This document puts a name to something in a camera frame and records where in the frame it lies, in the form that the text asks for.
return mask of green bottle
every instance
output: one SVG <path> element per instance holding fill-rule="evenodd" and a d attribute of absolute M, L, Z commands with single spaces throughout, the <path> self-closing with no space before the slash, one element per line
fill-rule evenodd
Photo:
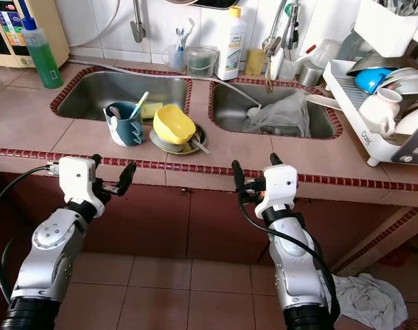
<path fill-rule="evenodd" d="M 27 12 L 25 18 L 22 20 L 24 28 L 21 30 L 21 34 L 23 35 L 25 45 L 29 50 L 39 77 L 45 88 L 61 87 L 64 82 L 52 55 L 49 41 L 45 36 L 44 30 L 37 27 L 35 20 L 28 14 Z"/>

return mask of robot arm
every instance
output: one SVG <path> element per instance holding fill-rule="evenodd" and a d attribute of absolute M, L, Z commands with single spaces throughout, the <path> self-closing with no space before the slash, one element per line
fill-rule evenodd
<path fill-rule="evenodd" d="M 247 184 L 239 163 L 233 161 L 241 210 L 254 226 L 269 232 L 269 250 L 276 267 L 275 285 L 287 329 L 333 329 L 339 314 L 337 299 L 333 299 L 333 315 L 330 316 L 314 256 L 320 259 L 322 266 L 326 265 L 314 252 L 314 240 L 304 229 L 302 215 L 291 211 L 296 196 L 296 169 L 283 164 L 274 153 L 270 158 L 273 166 L 264 170 L 264 178 Z M 257 204 L 255 214 L 264 220 L 266 227 L 261 227 L 245 213 L 243 204 L 251 202 Z M 336 296 L 334 285 L 330 287 L 331 295 Z"/>
<path fill-rule="evenodd" d="M 66 204 L 35 229 L 1 329 L 54 328 L 89 223 L 102 215 L 110 194 L 125 193 L 135 172 L 131 163 L 116 186 L 106 186 L 96 178 L 99 162 L 100 156 L 94 155 L 92 159 L 63 157 L 50 165 L 53 174 L 59 175 Z"/>

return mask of dish soap bottle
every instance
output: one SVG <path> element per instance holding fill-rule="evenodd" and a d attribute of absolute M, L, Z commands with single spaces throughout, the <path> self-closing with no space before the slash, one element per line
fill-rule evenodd
<path fill-rule="evenodd" d="M 246 23 L 241 19 L 241 7 L 233 5 L 229 8 L 228 19 L 220 26 L 220 54 L 215 63 L 215 74 L 221 80 L 236 78 L 239 71 L 239 60 L 245 38 Z"/>
<path fill-rule="evenodd" d="M 21 30 L 21 34 L 35 64 L 39 78 L 41 78 L 45 88 L 61 87 L 63 85 L 63 79 L 61 78 L 58 65 L 56 65 L 44 30 L 36 26 L 35 20 L 30 17 L 24 0 L 20 0 L 19 3 L 24 13 L 24 19 L 22 19 L 24 28 Z"/>

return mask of double sink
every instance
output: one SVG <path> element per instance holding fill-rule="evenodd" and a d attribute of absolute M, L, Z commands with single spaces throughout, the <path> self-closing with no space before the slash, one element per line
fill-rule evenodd
<path fill-rule="evenodd" d="M 296 88 L 274 87 L 267 93 L 263 85 L 232 84 L 244 91 L 263 106 L 281 100 L 296 91 Z M 57 108 L 60 116 L 90 120 L 105 120 L 102 109 L 112 102 L 126 100 L 137 102 L 149 91 L 151 102 L 162 102 L 186 108 L 190 88 L 185 79 L 143 77 L 120 72 L 97 71 L 83 76 Z M 236 91 L 215 85 L 213 120 L 226 131 L 241 132 L 247 119 L 247 110 L 255 104 Z M 308 102 L 309 128 L 312 138 L 327 139 L 335 135 L 334 126 L 324 107 Z"/>

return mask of pink tiled countertop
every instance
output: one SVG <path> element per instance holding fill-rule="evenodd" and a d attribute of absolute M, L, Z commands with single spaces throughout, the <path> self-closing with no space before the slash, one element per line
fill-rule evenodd
<path fill-rule="evenodd" d="M 94 60 L 167 71 L 164 65 Z M 65 85 L 86 68 L 63 65 Z M 44 89 L 31 69 L 0 67 L 0 171 L 20 173 L 62 155 L 99 153 L 104 165 L 98 176 L 105 180 L 117 179 L 121 166 L 137 160 L 135 183 L 234 190 L 233 159 L 247 169 L 247 176 L 256 177 L 270 164 L 270 153 L 276 152 L 298 170 L 300 197 L 418 207 L 418 166 L 368 166 L 368 155 L 342 113 L 333 115 L 333 121 L 343 131 L 330 140 L 229 132 L 209 118 L 210 82 L 193 80 L 189 116 L 207 131 L 211 154 L 177 156 L 164 153 L 149 140 L 150 126 L 145 127 L 145 143 L 124 148 L 111 140 L 104 122 L 55 115 L 50 102 L 62 90 Z"/>

